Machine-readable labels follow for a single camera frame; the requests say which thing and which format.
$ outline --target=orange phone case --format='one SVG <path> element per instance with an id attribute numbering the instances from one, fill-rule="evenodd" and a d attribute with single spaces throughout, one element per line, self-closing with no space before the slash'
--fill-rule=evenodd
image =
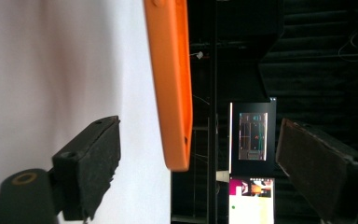
<path id="1" fill-rule="evenodd" d="M 187 171 L 193 103 L 186 0 L 145 0 L 159 128 L 167 167 Z"/>

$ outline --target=white backdrop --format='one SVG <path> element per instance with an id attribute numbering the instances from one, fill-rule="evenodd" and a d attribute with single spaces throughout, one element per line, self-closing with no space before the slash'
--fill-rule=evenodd
<path id="1" fill-rule="evenodd" d="M 55 152 L 112 115 L 122 158 L 91 223 L 170 223 L 143 1 L 0 0 L 0 183 L 49 170 Z"/>

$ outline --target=metal rod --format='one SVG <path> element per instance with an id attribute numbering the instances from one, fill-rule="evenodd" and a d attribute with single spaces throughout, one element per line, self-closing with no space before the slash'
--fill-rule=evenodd
<path id="1" fill-rule="evenodd" d="M 212 29 L 211 29 L 211 104 L 209 124 L 209 150 L 208 150 L 208 223 L 217 223 L 217 197 L 216 197 L 216 142 L 217 142 L 217 118 L 216 118 L 216 80 L 217 80 L 217 27 L 216 27 L 216 1 L 212 4 Z"/>
<path id="2" fill-rule="evenodd" d="M 193 217 L 196 216 L 196 182 L 197 182 L 197 131 L 194 131 L 193 135 L 193 141 L 194 141 L 194 156 L 193 156 L 193 162 L 194 162 L 194 170 L 193 170 Z"/>

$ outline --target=display screen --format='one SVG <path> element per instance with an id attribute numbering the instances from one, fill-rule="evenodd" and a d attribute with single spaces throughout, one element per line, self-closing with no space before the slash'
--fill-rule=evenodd
<path id="1" fill-rule="evenodd" d="M 266 160 L 267 121 L 267 113 L 240 113 L 239 160 Z"/>
<path id="2" fill-rule="evenodd" d="M 274 223 L 274 179 L 231 177 L 228 224 Z"/>

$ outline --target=electronic device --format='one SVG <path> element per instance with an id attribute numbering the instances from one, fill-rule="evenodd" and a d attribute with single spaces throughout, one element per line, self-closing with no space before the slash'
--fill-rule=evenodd
<path id="1" fill-rule="evenodd" d="M 231 175 L 270 176 L 275 163 L 276 98 L 230 103 L 228 169 Z"/>
<path id="2" fill-rule="evenodd" d="M 187 3 L 144 2 L 165 164 L 187 171 L 193 125 Z"/>
<path id="3" fill-rule="evenodd" d="M 228 190 L 228 224 L 273 224 L 274 186 L 274 178 L 232 176 Z"/>

